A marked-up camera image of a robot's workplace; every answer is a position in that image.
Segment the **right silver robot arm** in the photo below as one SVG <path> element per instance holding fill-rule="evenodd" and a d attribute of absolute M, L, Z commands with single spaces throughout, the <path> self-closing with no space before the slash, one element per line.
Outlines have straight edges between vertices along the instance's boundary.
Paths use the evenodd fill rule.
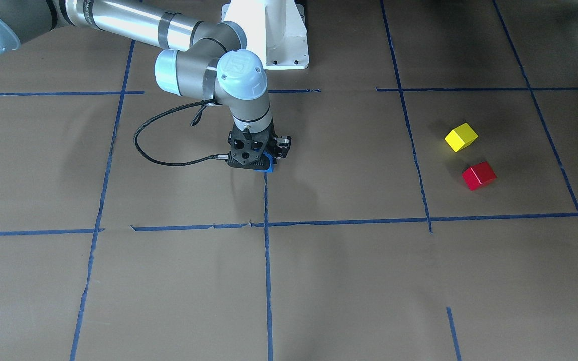
<path fill-rule="evenodd" d="M 268 78 L 258 55 L 247 49 L 247 35 L 232 21 L 208 23 L 138 1 L 0 1 L 0 54 L 55 28 L 73 25 L 110 32 L 159 47 L 156 83 L 163 91 L 193 103 L 151 117 L 133 137 L 138 152 L 142 131 L 161 117 L 197 106 L 191 126 L 207 107 L 227 106 L 233 128 L 227 154 L 210 155 L 230 167 L 270 173 L 285 158 L 291 137 L 275 133 Z"/>

